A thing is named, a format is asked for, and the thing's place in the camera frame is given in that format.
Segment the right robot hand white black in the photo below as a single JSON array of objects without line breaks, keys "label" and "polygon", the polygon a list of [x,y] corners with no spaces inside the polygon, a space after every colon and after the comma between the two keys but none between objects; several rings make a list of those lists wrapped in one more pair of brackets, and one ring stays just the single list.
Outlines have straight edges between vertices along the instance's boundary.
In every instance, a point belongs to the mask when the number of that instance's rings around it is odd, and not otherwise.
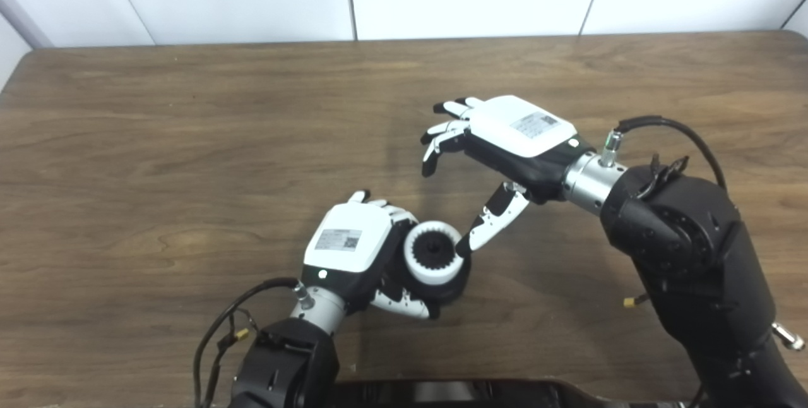
[{"label": "right robot hand white black", "polygon": [[430,127],[420,138],[426,147],[424,177],[435,173],[442,154],[455,152],[505,177],[456,243],[462,258],[510,226],[529,204],[564,201],[568,171],[594,152],[572,123],[515,95],[442,101],[433,111],[451,119]]}]

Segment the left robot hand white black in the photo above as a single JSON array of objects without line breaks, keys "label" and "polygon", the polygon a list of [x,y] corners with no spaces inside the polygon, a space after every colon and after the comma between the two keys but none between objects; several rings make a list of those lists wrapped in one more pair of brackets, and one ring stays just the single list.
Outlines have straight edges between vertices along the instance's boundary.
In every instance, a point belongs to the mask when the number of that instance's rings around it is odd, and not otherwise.
[{"label": "left robot hand white black", "polygon": [[300,281],[312,291],[340,299],[346,316],[369,306],[412,318],[436,320],[441,307],[424,301],[388,270],[402,256],[418,219],[367,189],[326,212],[307,244]]}]

